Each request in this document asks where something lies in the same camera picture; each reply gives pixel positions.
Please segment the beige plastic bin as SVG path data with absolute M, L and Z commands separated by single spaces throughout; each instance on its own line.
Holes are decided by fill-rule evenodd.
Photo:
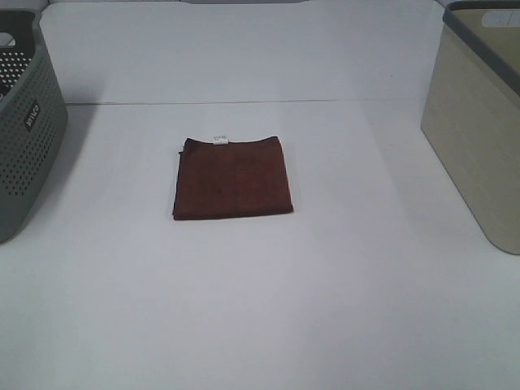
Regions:
M 486 16 L 517 1 L 456 1 L 443 28 L 421 129 L 486 238 L 519 253 L 519 28 Z

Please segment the brown towel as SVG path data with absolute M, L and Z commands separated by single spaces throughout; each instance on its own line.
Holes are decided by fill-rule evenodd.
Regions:
M 291 212 L 293 203 L 278 137 L 226 145 L 186 139 L 175 188 L 175 220 Z

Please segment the grey perforated plastic basket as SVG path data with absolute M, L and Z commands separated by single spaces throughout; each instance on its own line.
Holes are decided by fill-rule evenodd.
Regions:
M 1 240 L 24 225 L 59 153 L 68 113 L 40 11 L 3 9 L 1 31 Z

